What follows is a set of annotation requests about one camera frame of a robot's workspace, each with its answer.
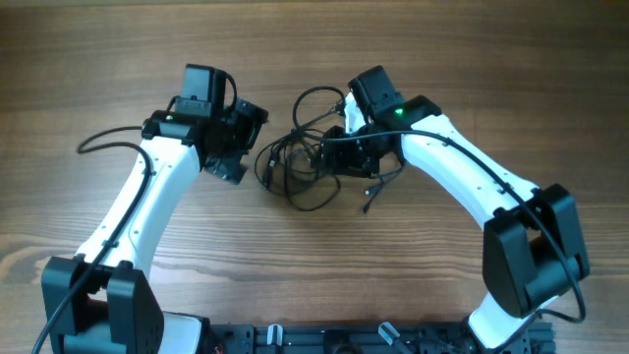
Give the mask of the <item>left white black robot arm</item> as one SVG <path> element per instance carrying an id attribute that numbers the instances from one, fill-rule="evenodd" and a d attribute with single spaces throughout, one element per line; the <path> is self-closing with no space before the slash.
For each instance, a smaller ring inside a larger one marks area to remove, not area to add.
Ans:
<path id="1" fill-rule="evenodd" d="M 41 275 L 45 342 L 56 353 L 219 353 L 205 317 L 163 311 L 148 283 L 173 211 L 203 172 L 239 184 L 266 110 L 234 95 L 232 76 L 189 64 L 182 91 L 137 127 L 136 164 L 98 228 Z"/>

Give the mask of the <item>black USB-A cable blue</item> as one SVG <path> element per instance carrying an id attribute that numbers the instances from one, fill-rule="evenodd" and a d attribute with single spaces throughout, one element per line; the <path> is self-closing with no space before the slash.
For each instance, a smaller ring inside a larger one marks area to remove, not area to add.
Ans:
<path id="1" fill-rule="evenodd" d="M 301 104 L 310 95 L 321 92 L 335 94 L 338 99 L 324 113 L 302 122 Z M 255 158 L 255 176 L 268 193 L 303 212 L 321 209 L 334 201 L 342 185 L 337 174 L 326 166 L 324 132 L 315 125 L 331 115 L 340 116 L 344 105 L 345 95 L 336 87 L 317 86 L 300 93 L 291 109 L 290 132 L 263 147 Z"/>

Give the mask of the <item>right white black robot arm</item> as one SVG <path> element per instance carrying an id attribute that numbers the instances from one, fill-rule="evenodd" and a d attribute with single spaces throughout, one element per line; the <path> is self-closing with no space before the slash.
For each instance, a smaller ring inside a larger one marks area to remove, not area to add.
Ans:
<path id="1" fill-rule="evenodd" d="M 428 324 L 404 341 L 389 323 L 379 335 L 401 353 L 551 353 L 543 322 L 553 300 L 578 292 L 590 272 L 572 195 L 540 188 L 500 166 L 464 138 L 441 109 L 405 99 L 381 66 L 358 75 L 342 97 L 342 126 L 323 136 L 321 155 L 336 175 L 379 178 L 394 154 L 434 179 L 483 232 L 486 296 L 461 324 Z"/>

